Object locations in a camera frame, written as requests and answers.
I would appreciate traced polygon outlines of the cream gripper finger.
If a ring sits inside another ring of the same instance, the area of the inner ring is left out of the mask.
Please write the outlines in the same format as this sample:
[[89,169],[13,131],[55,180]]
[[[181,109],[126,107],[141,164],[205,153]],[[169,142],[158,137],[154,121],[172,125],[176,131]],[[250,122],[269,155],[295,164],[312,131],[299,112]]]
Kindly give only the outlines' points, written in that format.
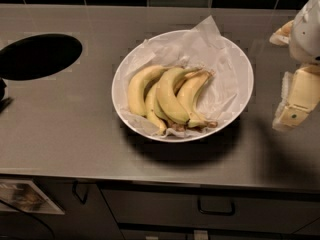
[[299,126],[320,102],[320,67],[305,64],[294,73],[286,72],[281,98],[272,127],[284,132]]
[[282,27],[280,27],[271,35],[271,37],[269,38],[269,42],[278,46],[288,45],[292,25],[293,25],[293,20],[284,24]]

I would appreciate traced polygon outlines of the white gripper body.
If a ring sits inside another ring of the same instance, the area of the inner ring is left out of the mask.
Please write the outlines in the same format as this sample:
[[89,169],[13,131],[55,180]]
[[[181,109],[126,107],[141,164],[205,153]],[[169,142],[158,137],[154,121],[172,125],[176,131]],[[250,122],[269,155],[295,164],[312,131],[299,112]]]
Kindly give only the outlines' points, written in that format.
[[299,62],[320,63],[320,0],[308,0],[295,16],[289,51]]

